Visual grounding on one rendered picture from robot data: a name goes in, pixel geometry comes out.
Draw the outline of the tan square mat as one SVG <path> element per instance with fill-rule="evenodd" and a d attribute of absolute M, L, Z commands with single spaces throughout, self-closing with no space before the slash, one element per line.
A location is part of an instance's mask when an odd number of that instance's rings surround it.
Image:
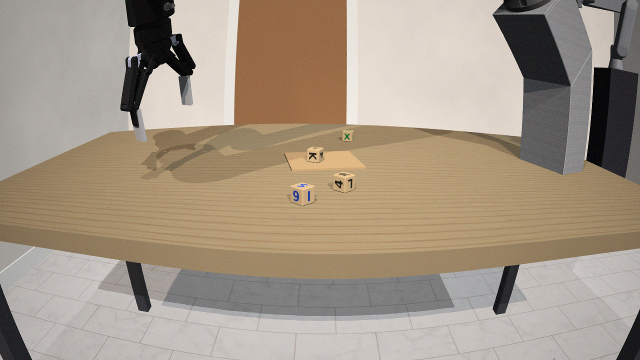
<path fill-rule="evenodd" d="M 349 151 L 323 152 L 321 162 L 307 162 L 307 152 L 285 152 L 285 157 L 291 172 L 367 169 Z"/>

